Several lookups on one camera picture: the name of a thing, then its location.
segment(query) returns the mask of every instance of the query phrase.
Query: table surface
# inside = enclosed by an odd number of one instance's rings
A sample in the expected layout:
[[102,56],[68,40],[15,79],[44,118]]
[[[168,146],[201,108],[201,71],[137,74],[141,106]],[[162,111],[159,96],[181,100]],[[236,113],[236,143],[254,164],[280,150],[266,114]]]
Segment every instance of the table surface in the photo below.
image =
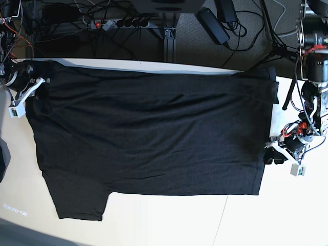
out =
[[[54,59],[66,66],[151,73],[233,74],[236,71],[100,59]],[[271,135],[298,118],[282,104],[291,83],[278,77],[280,104],[273,106]],[[293,94],[301,107],[298,94]],[[144,196],[112,193],[103,221],[58,219],[38,168],[33,132],[26,117],[11,119],[0,91],[0,138],[9,162],[0,183],[0,218],[86,245],[327,245],[327,144],[305,158],[304,177],[290,163],[266,166],[259,196]]]

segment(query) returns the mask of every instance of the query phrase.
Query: white connector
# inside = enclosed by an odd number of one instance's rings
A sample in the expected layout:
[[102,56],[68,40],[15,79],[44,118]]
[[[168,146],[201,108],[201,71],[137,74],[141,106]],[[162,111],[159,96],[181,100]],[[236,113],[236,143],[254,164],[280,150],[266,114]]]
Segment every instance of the white connector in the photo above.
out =
[[113,20],[108,20],[103,26],[102,29],[104,31],[108,31],[110,29],[112,29],[113,27],[115,27],[116,23]]
[[304,176],[305,174],[305,165],[293,164],[291,169],[291,174],[294,176]]

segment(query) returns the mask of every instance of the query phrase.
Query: plug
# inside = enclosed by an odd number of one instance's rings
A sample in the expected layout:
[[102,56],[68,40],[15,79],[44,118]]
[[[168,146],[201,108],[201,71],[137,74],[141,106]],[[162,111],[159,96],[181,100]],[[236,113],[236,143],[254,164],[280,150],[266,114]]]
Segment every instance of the plug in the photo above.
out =
[[113,20],[108,20],[103,26],[102,26],[102,29],[104,31],[108,31],[110,29],[112,29],[113,27],[115,27],[115,21]]

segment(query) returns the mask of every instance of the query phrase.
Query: white bracket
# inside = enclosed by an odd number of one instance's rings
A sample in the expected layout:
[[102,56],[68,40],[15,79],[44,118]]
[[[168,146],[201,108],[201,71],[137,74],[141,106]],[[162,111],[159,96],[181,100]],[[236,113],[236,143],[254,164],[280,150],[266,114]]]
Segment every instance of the white bracket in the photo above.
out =
[[295,160],[293,156],[288,153],[288,151],[282,147],[279,146],[278,141],[273,141],[269,143],[266,148],[272,147],[274,148],[277,152],[283,154],[288,160],[292,162],[292,169],[291,169],[291,174],[294,176],[304,176],[305,173],[305,165],[300,165],[300,163]]
[[31,86],[26,92],[19,96],[18,100],[14,100],[11,102],[9,106],[9,113],[11,118],[18,117],[21,118],[23,115],[26,114],[26,110],[24,107],[25,100],[37,89],[40,87],[42,83],[46,81],[43,78],[38,78],[33,86]]

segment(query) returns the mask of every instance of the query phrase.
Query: t-shirt hem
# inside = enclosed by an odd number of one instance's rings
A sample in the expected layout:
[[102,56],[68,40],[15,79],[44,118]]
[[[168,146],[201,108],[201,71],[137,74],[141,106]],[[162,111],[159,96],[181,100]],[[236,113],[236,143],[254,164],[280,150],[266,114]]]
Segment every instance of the t-shirt hem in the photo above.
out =
[[66,214],[58,214],[59,219],[83,219],[83,220],[96,220],[102,221],[103,217],[92,215],[92,214],[78,214],[78,213],[66,213]]

